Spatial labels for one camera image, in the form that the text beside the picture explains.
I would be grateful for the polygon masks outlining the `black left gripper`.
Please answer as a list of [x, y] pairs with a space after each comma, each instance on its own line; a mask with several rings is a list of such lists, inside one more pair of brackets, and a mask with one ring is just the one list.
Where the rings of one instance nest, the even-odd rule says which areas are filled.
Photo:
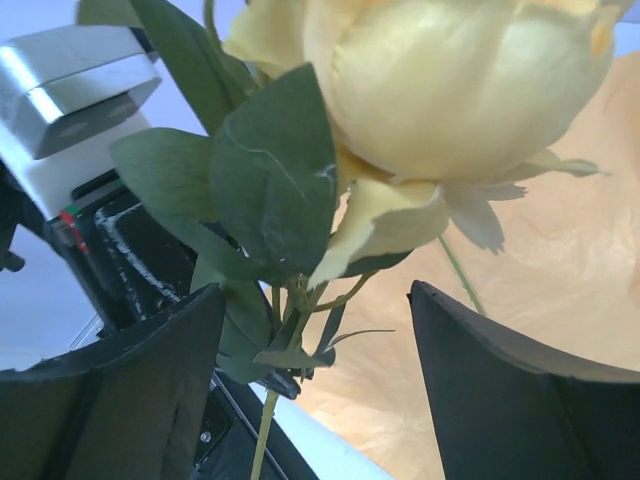
[[[114, 172], [73, 190], [70, 204], [51, 220], [44, 218], [12, 175], [3, 172], [1, 268], [5, 272], [19, 271], [24, 265], [10, 248], [18, 227], [50, 246], [70, 268], [103, 323], [94, 342], [148, 320], [209, 286], [192, 286], [195, 254], [144, 210]], [[217, 287], [225, 300], [224, 323], [235, 302]], [[260, 402], [251, 388], [231, 380], [215, 361], [194, 467], [187, 479], [248, 478], [259, 411]]]

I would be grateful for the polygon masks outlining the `yellow rose stem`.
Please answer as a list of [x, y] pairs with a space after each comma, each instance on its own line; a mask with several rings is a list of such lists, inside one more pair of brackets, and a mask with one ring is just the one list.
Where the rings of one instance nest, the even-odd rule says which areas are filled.
[[110, 148], [124, 184], [226, 300], [216, 365], [279, 398], [330, 367], [351, 299], [455, 226], [504, 247], [494, 211], [550, 172], [598, 173], [553, 145], [595, 95], [626, 1], [247, 1], [226, 37], [167, 1], [82, 1], [82, 26], [140, 29], [204, 127]]

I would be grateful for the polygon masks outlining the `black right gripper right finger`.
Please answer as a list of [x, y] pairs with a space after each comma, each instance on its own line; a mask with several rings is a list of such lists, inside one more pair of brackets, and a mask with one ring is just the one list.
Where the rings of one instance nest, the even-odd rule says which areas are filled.
[[449, 479], [635, 479], [639, 375], [552, 348], [434, 286], [408, 296]]

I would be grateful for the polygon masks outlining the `orange wrapping paper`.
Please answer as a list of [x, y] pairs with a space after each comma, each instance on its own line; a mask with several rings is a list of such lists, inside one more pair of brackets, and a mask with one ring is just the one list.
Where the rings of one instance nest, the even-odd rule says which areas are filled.
[[639, 366], [639, 56], [616, 58], [555, 146], [600, 173], [551, 173], [498, 202], [505, 247], [493, 255], [455, 227], [375, 275], [348, 303], [335, 364], [280, 401], [276, 418], [322, 479], [444, 475], [407, 293], [428, 282], [549, 346]]

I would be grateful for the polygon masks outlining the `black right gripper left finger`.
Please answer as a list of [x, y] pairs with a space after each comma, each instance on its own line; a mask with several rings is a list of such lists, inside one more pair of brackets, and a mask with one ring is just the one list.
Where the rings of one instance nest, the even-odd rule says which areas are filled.
[[2, 371], [2, 478], [189, 478], [224, 313], [209, 285], [86, 347]]

